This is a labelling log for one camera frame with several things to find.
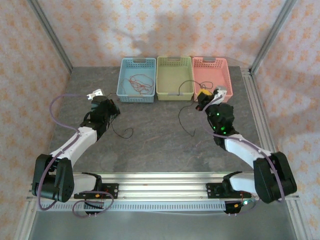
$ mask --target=patterned wallpaper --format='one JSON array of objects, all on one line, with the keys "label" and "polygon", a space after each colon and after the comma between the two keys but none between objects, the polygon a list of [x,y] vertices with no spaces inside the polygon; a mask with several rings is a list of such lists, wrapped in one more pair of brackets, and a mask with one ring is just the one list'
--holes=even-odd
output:
[{"label": "patterned wallpaper", "polygon": [[11,240],[69,73],[26,0],[1,0],[0,16],[0,239]]},{"label": "patterned wallpaper", "polygon": [[75,67],[128,56],[227,56],[250,66],[285,0],[39,0]]},{"label": "patterned wallpaper", "polygon": [[297,1],[256,77],[273,136],[288,157],[319,240],[320,1]]}]

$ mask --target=white object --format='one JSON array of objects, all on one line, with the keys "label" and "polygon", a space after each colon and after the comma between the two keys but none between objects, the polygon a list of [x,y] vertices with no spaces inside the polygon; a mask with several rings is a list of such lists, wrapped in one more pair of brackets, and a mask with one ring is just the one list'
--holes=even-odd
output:
[{"label": "white object", "polygon": [[78,194],[84,191],[91,191],[95,188],[96,177],[88,174],[73,175],[74,189],[73,193]]},{"label": "white object", "polygon": [[235,191],[244,191],[257,195],[253,173],[241,172],[230,177],[230,184]]},{"label": "white object", "polygon": [[[79,127],[78,130],[80,132],[80,137],[78,140],[59,156],[59,159],[69,159],[72,167],[75,165],[78,158],[80,158],[80,156],[88,149],[88,147],[97,141],[97,131],[93,130],[91,127],[82,126]],[[52,156],[57,155],[67,145],[69,145],[77,137],[77,135],[78,133],[74,134],[63,146],[50,154]]]},{"label": "white object", "polygon": [[[121,185],[119,186],[118,199],[114,201],[113,206],[108,211],[118,211],[118,208],[120,208],[119,205],[121,205],[122,209],[130,211],[128,205],[134,204],[134,206],[139,209],[141,205],[145,205],[146,203],[150,202],[150,205],[156,206],[158,206],[159,204],[162,205],[163,203],[172,204],[175,202],[182,202],[182,207],[187,206],[184,207],[186,212],[193,211],[193,209],[197,205],[199,205],[199,207],[202,206],[200,208],[201,211],[204,207],[206,207],[206,204],[224,205],[224,201],[237,200],[229,198],[219,199],[220,201],[222,201],[222,203],[217,202],[217,199],[211,199],[210,201],[208,201],[208,195],[205,185],[209,182],[221,183],[223,181],[223,177],[226,175],[226,173],[222,172],[134,172],[126,174],[109,172],[102,173],[100,175],[102,177],[103,183],[121,183]],[[130,190],[123,191],[123,186],[132,186],[132,188],[130,188]],[[147,186],[151,186],[151,188],[149,188],[148,190],[143,190],[143,188]],[[57,202],[51,209],[48,210],[48,212],[68,212],[72,215],[72,207],[77,200],[78,199],[71,198],[65,203]],[[52,203],[52,200],[42,199],[41,202],[45,207],[50,205]],[[111,202],[111,199],[104,199],[102,202],[105,203],[105,206],[108,206]],[[84,204],[78,204],[77,206],[78,207],[76,211],[89,211],[90,209],[89,206],[84,207]],[[297,193],[286,196],[283,206],[289,209],[288,220],[290,222],[292,221],[294,230],[296,230],[296,233],[301,233],[299,235],[297,234],[296,239],[311,239],[302,237],[306,236],[305,232],[307,230],[309,231],[309,228],[306,227],[308,225],[305,224],[307,223],[307,220],[305,217],[302,200],[298,197]],[[35,227],[38,219],[36,218],[36,214],[38,214],[39,211],[41,210],[37,208],[37,197],[29,193],[28,201],[25,202],[24,209],[21,211],[20,224],[18,225],[16,231],[16,236],[18,236],[17,240],[25,240],[30,238],[30,232],[32,228]]]},{"label": "white object", "polygon": [[104,92],[99,88],[95,91],[93,91],[92,93],[88,94],[87,97],[88,97],[88,100],[92,100],[94,99],[95,96],[104,96]]},{"label": "white object", "polygon": [[217,86],[218,93],[214,96],[214,99],[211,101],[210,105],[217,105],[223,102],[227,95],[227,88],[225,86]]},{"label": "white object", "polygon": [[[239,158],[241,158],[243,161],[245,161],[247,164],[250,165],[251,168],[254,168],[254,161],[265,157],[253,149],[251,146],[247,145],[243,141],[247,141],[241,134],[233,134],[230,137],[240,139],[233,140],[233,139],[226,139],[224,141],[225,144],[225,150],[227,150],[229,153],[237,155]],[[264,152],[268,157],[271,156],[271,152],[268,150],[264,150],[261,147],[256,146],[258,149],[260,149],[260,152]]]}]

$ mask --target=red wire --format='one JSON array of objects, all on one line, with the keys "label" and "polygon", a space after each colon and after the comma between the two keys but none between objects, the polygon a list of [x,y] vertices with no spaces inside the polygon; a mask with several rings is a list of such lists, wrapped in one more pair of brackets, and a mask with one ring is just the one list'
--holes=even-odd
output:
[{"label": "red wire", "polygon": [[[151,82],[152,82],[152,85],[144,83],[144,82],[140,81],[139,79],[136,79],[136,76],[144,76],[144,77],[150,79]],[[124,78],[123,81],[124,80],[128,80],[129,83],[131,84],[131,86],[133,87],[133,89],[136,92],[138,92],[140,95],[147,95],[147,94],[149,94],[150,92],[153,91],[154,80],[151,77],[148,77],[145,74],[135,74],[133,76],[130,76],[129,79],[128,78]],[[123,81],[121,82],[121,86],[124,89],[124,94],[126,94],[126,90],[125,90],[125,88],[123,86]]]}]

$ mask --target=aluminum frame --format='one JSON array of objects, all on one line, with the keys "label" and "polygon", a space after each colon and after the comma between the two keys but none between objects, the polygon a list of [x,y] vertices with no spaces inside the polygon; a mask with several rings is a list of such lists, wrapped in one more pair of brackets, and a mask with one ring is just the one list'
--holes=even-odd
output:
[{"label": "aluminum frame", "polygon": [[[276,145],[269,128],[266,110],[263,106],[262,98],[256,84],[256,78],[254,75],[250,75],[249,70],[242,71],[242,77],[256,124],[260,144],[263,149],[276,152]],[[286,197],[286,204],[289,209],[297,239],[312,240],[312,234],[299,196],[295,193],[291,195],[291,198]]]},{"label": "aluminum frame", "polygon": [[278,17],[276,18],[268,36],[264,40],[262,47],[260,48],[255,60],[252,63],[250,72],[254,75],[255,72],[258,70],[261,61],[266,56],[268,50],[270,49],[272,43],[276,39],[281,27],[285,23],[288,15],[291,13],[292,8],[294,7],[297,0],[286,0]]},{"label": "aluminum frame", "polygon": [[36,199],[31,198],[24,204],[23,212],[14,235],[14,240],[28,240],[37,213]]},{"label": "aluminum frame", "polygon": [[43,9],[41,8],[38,0],[27,0],[27,2],[29,3],[30,7],[34,11],[34,14],[36,15],[39,22],[41,23],[45,33],[48,35],[49,39],[51,40],[56,52],[60,56],[66,69],[71,74],[72,69],[73,69],[72,63],[70,62],[68,55],[66,54],[64,48],[62,47],[62,44],[60,43],[55,31],[51,27],[50,22],[47,19],[46,14],[43,11]]}]

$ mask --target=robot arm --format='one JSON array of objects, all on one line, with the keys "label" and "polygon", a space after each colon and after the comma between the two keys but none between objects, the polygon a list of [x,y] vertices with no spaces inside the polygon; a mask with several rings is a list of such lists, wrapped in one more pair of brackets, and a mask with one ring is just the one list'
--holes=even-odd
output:
[{"label": "robot arm", "polygon": [[282,152],[272,153],[244,139],[233,127],[235,119],[233,107],[222,103],[227,91],[218,87],[213,93],[202,89],[198,95],[198,111],[204,111],[213,132],[214,142],[227,152],[233,153],[253,168],[253,173],[233,172],[224,176],[222,188],[227,196],[232,192],[243,191],[258,195],[265,203],[295,193],[297,185],[287,157]]},{"label": "robot arm", "polygon": [[[41,154],[36,159],[32,181],[32,194],[34,196],[38,195],[40,179],[46,167],[57,155],[58,157],[45,175],[41,197],[65,203],[74,194],[83,191],[101,190],[102,179],[99,175],[92,173],[73,175],[73,166],[79,157],[88,147],[101,138],[108,129],[110,122],[120,114],[120,110],[111,99],[102,94],[95,94],[95,92],[89,95],[89,99],[92,99],[91,111],[85,115],[77,133],[59,149],[49,155]],[[73,141],[75,142],[68,148],[67,146]]]}]

